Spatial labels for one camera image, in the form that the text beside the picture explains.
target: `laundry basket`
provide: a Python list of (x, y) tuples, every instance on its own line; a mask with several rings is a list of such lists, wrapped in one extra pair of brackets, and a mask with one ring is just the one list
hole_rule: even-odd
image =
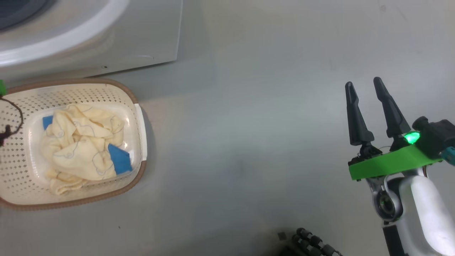
[[(19, 133), (0, 148), (0, 204), (15, 210), (44, 210), (81, 205), (122, 194), (141, 179), (147, 159), (144, 117), (136, 97), (123, 84), (109, 79), (68, 79), (14, 87), (4, 96), (23, 112)], [(130, 154), (133, 171), (112, 179), (89, 182), (64, 195), (49, 192), (44, 177), (48, 163), (39, 152), (44, 133), (42, 118), (71, 103), (82, 103), (115, 113), (124, 122), (121, 149)], [(20, 113), (0, 101), (0, 130), (9, 124), (14, 130)]]

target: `gray floor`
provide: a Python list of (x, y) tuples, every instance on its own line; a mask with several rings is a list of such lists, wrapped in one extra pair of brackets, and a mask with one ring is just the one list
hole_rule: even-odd
[[(373, 77), (408, 122), (455, 120), (452, 1), (186, 0), (178, 60), (108, 76), (150, 121), (150, 164), (118, 197), (0, 209), (1, 255), (273, 255), (305, 227), (344, 255), (387, 255), (351, 181), (344, 84), (390, 145)], [(455, 169), (429, 169), (455, 213)]]

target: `brown basket rim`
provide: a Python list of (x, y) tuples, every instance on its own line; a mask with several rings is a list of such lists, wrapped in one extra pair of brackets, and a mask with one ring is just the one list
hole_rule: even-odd
[[(131, 100), (133, 101), (133, 104), (138, 103), (136, 96), (134, 96), (133, 92), (128, 87), (126, 87), (124, 84), (122, 84), (120, 82), (117, 82), (117, 81), (114, 81), (111, 79), (105, 79), (105, 78), (76, 78), (76, 79), (59, 79), (59, 80), (53, 80), (53, 81), (48, 81), (48, 82), (36, 82), (36, 83), (25, 84), (25, 85), (21, 85), (18, 87), (13, 87), (11, 89), (8, 89), (7, 94), (13, 94), (16, 92), (22, 92), (22, 91), (43, 88), (43, 87), (51, 87), (51, 86), (67, 85), (67, 84), (80, 84), (80, 83), (104, 83), (104, 84), (110, 84), (110, 85), (116, 86), (116, 87), (120, 88), (121, 90), (123, 90), (131, 98)], [(96, 195), (96, 196), (87, 197), (87, 198), (83, 198), (83, 199), (71, 200), (71, 201), (67, 201), (67, 202), (39, 204), (39, 205), (17, 205), (17, 204), (10, 203), (0, 197), (0, 205), (13, 209), (13, 210), (30, 211), (30, 210), (49, 210), (49, 209), (55, 209), (55, 208), (64, 208), (64, 207), (69, 207), (69, 206), (93, 203), (96, 201), (100, 201), (103, 199), (114, 197), (116, 195), (123, 194), (123, 193), (127, 192), (128, 190), (130, 190), (131, 188), (133, 188), (141, 180), (142, 176), (144, 175), (146, 165), (147, 165), (147, 161), (142, 161), (139, 171), (138, 171), (136, 177), (133, 179), (133, 181), (131, 181), (125, 187), (114, 190), (109, 193), (104, 193), (101, 195)]]

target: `yellow cloth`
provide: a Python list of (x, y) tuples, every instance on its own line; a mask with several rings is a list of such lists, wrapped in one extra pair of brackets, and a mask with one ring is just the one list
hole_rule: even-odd
[(116, 176), (109, 144), (123, 143), (123, 121), (115, 114), (83, 104), (54, 112), (40, 148), (51, 168), (50, 191), (60, 195), (80, 189), (87, 180)]

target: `basket handle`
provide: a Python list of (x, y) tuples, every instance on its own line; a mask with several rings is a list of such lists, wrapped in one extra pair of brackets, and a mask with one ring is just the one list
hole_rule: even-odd
[(138, 103), (135, 103), (134, 106), (136, 107), (137, 122), (139, 125), (139, 131), (141, 132), (140, 139), (142, 145), (142, 161), (145, 161), (147, 160), (147, 133), (145, 131), (145, 121), (141, 106), (139, 106)]

